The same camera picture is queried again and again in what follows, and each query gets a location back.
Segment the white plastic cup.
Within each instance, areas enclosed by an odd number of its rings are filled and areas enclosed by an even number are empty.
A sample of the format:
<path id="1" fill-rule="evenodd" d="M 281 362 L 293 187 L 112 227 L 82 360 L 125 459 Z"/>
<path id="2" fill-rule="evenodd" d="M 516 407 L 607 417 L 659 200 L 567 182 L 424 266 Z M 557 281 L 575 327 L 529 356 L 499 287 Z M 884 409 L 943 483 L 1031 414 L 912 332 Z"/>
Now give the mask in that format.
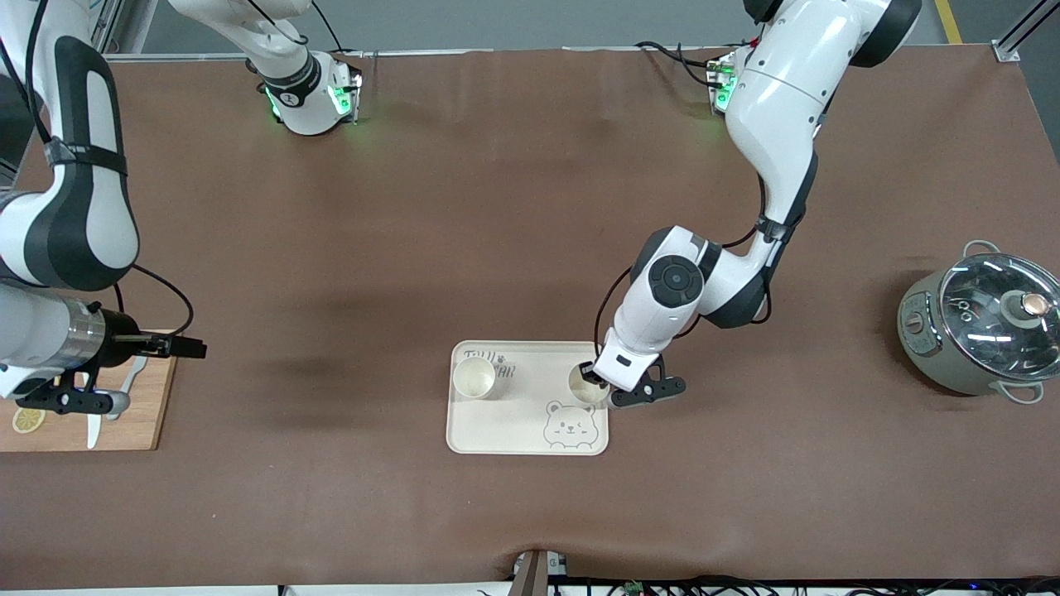
<path id="1" fill-rule="evenodd" d="M 600 404 L 605 402 L 606 397 L 610 395 L 610 385 L 606 387 L 599 387 L 597 385 L 590 384 L 590 382 L 584 382 L 580 376 L 580 364 L 576 365 L 569 373 L 568 376 L 568 388 L 569 392 L 578 400 L 580 403 L 584 404 Z"/>
<path id="2" fill-rule="evenodd" d="M 491 361 L 482 356 L 469 356 L 455 365 L 450 381 L 455 393 L 470 400 L 482 400 L 491 396 L 496 378 L 496 369 Z"/>

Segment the grey plastic knife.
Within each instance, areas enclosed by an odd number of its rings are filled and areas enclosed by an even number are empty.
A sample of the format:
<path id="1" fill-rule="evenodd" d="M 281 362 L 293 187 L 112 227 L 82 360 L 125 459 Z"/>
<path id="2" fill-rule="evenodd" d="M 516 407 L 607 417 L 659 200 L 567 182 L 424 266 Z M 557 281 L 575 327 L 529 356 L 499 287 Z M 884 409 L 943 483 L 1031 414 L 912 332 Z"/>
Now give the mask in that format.
<path id="1" fill-rule="evenodd" d="M 127 411 L 130 405 L 130 390 L 132 390 L 132 383 L 137 380 L 142 371 L 147 368 L 147 356 L 135 356 L 132 358 L 132 366 L 128 371 L 128 375 L 125 376 L 123 384 L 118 390 L 110 392 L 111 400 L 113 400 L 113 407 L 111 411 L 106 415 L 109 421 L 117 421 L 120 416 Z"/>

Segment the wooden cutting board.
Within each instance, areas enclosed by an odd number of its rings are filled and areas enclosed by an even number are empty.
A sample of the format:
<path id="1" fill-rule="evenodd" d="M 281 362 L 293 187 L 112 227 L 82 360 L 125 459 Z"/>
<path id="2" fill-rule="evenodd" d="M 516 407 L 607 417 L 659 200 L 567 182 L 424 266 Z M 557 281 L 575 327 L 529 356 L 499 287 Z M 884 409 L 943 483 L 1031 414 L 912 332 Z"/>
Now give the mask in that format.
<path id="1" fill-rule="evenodd" d="M 148 358 L 130 390 L 130 405 L 117 421 L 103 416 L 94 450 L 152 450 L 157 446 L 178 360 Z M 46 414 L 40 430 L 16 434 L 12 415 L 17 404 L 0 400 L 0 453 L 80 452 L 86 449 L 87 422 L 84 414 Z"/>

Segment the cream tray with bear print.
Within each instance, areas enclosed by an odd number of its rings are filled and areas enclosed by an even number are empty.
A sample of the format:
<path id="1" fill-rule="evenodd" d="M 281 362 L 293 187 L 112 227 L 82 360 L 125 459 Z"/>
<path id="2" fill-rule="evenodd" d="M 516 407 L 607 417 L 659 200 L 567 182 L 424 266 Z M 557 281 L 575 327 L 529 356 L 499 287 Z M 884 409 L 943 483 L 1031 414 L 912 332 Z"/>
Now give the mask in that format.
<path id="1" fill-rule="evenodd" d="M 595 356 L 591 341 L 465 340 L 450 351 L 457 363 L 482 356 L 497 378 L 487 399 L 455 393 L 450 381 L 446 442 L 462 455 L 594 456 L 610 445 L 606 402 L 580 403 L 568 376 Z"/>

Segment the brown table cover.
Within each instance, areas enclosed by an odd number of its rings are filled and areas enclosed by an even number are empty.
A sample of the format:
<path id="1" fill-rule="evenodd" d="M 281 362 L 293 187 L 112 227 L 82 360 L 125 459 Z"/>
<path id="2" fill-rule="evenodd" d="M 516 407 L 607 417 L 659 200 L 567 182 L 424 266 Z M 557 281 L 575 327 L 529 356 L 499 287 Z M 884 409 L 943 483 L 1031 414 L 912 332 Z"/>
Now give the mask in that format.
<path id="1" fill-rule="evenodd" d="M 1060 395 L 955 397 L 902 295 L 989 240 L 1060 275 L 1060 166 L 1018 65 L 906 46 L 849 70 L 766 325 L 665 353 L 681 397 L 595 457 L 458 455 L 465 339 L 588 340 L 646 238 L 717 242 L 756 174 L 640 50 L 364 62 L 361 120 L 276 125 L 242 63 L 117 64 L 140 261 L 190 296 L 146 453 L 0 454 L 0 589 L 1060 576 Z"/>

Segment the grey electric pot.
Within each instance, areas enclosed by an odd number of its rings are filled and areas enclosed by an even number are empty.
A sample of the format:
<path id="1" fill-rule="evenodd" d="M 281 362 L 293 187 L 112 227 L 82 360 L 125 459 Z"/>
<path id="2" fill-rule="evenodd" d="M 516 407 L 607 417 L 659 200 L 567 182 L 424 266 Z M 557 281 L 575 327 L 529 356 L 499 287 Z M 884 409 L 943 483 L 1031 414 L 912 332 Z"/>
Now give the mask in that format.
<path id="1" fill-rule="evenodd" d="M 1002 250 L 992 242 L 972 240 L 965 244 L 961 260 L 983 252 Z M 905 291 L 896 318 L 898 337 L 905 354 L 924 376 L 952 392 L 974 397 L 996 393 L 1018 405 L 1041 402 L 1045 382 L 1060 374 L 1036 382 L 1015 382 L 995 376 L 967 358 L 947 334 L 942 323 L 940 286 L 944 271 L 956 263 L 925 276 Z"/>

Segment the glass pot lid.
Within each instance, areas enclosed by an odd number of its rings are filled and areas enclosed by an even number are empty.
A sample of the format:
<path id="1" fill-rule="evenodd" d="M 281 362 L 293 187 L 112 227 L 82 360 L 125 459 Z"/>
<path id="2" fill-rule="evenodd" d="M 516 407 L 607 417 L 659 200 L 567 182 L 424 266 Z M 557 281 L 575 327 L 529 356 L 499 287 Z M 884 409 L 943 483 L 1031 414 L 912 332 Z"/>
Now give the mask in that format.
<path id="1" fill-rule="evenodd" d="M 1060 280 L 1014 255 L 965 257 L 940 282 L 947 334 L 967 358 L 1015 382 L 1060 374 Z"/>

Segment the aluminium frame profile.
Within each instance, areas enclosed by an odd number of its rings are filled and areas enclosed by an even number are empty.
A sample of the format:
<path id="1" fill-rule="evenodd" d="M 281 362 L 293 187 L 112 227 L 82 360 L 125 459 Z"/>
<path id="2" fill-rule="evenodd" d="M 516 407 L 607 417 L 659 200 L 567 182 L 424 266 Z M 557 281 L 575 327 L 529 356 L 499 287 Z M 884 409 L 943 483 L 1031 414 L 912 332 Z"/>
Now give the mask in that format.
<path id="1" fill-rule="evenodd" d="M 1055 12 L 1060 10 L 1060 0 L 1034 0 L 1030 7 L 1019 17 L 1012 27 L 1004 31 L 999 39 L 990 42 L 999 63 L 1019 63 L 1019 46 L 1027 41 L 1034 32 L 1042 27 Z"/>
<path id="2" fill-rule="evenodd" d="M 88 0 L 90 43 L 102 54 L 143 53 L 159 0 Z"/>

